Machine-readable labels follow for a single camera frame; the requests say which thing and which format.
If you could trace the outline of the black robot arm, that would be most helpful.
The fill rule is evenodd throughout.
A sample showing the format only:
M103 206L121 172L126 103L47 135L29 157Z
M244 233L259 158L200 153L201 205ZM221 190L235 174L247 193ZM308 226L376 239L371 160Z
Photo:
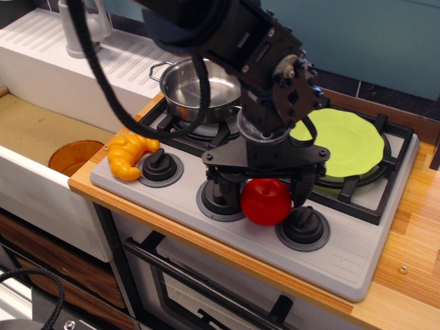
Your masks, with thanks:
M163 50L191 58L201 90L197 117L187 135L205 119L211 98L208 59L239 80L240 137L203 154L208 181L200 202L213 212L239 210L241 192L266 178L288 178L295 206L305 203L324 175L329 153L312 141L289 136L298 121L311 126L309 113L320 107L316 72L300 41L258 1L143 1L154 42Z

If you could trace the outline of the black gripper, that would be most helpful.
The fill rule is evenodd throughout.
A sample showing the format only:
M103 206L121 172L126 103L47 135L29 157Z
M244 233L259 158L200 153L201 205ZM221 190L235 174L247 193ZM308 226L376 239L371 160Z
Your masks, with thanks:
M239 203L248 179L290 179L294 207L302 206L317 178L325 174L330 150L323 146L297 146L287 137L274 144L247 141L244 137L204 152L207 177L214 180L216 203Z

